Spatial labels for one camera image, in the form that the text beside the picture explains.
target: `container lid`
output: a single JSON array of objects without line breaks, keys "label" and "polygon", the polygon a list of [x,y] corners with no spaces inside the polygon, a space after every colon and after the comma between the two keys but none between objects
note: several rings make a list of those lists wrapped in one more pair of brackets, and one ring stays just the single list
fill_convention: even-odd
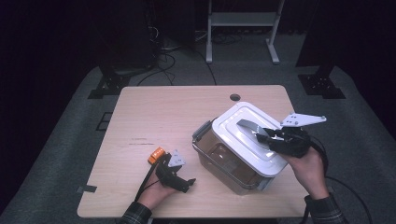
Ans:
[{"label": "container lid", "polygon": [[258,174],[267,177],[276,176],[288,163],[271,151],[267,144],[259,143],[251,129],[238,125],[241,119],[252,121],[262,128],[281,129],[278,121],[256,106],[240,102],[216,118],[212,123],[212,130],[235,155]]}]

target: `plastic container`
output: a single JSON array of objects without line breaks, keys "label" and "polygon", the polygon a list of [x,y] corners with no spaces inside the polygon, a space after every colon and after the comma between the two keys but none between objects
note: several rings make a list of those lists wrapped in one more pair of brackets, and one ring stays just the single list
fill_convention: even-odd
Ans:
[{"label": "plastic container", "polygon": [[254,105],[238,103],[223,115],[207,121],[192,136],[200,163],[236,194],[266,189],[287,163],[254,132],[237,124],[241,119],[261,127],[278,129],[279,122]]}]

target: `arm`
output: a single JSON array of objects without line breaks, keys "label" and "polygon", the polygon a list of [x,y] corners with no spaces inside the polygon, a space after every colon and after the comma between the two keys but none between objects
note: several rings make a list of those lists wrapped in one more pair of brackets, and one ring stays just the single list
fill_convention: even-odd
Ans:
[{"label": "arm", "polygon": [[125,211],[119,224],[146,224],[151,217],[151,211],[176,190],[163,186],[153,172],[148,179],[146,189],[137,202],[131,203]]},{"label": "arm", "polygon": [[334,198],[327,191],[319,153],[311,147],[300,159],[281,156],[290,164],[297,180],[309,193],[309,196],[305,197],[305,202],[314,223],[348,223]]}]

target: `wooden table top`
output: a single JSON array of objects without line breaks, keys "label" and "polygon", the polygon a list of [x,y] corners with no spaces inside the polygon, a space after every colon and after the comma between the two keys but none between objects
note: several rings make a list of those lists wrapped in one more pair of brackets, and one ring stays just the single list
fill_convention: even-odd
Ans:
[{"label": "wooden table top", "polygon": [[81,217],[121,217],[134,200],[157,147],[177,149],[186,164],[177,172],[196,178],[187,193],[178,192],[153,211],[152,217],[301,217],[305,189],[287,166],[265,191],[237,195],[199,162],[192,134],[237,102],[249,102],[281,121],[293,107],[282,86],[126,87],[122,90],[82,195]]}]

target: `dark shirt cuff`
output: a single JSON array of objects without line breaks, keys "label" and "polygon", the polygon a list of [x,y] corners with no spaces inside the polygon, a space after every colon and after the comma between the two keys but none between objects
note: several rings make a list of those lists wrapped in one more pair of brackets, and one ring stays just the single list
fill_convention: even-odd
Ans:
[{"label": "dark shirt cuff", "polygon": [[311,196],[304,199],[314,223],[348,223],[332,195],[319,200]]},{"label": "dark shirt cuff", "polygon": [[131,203],[119,224],[147,224],[151,217],[151,211],[141,203]]}]

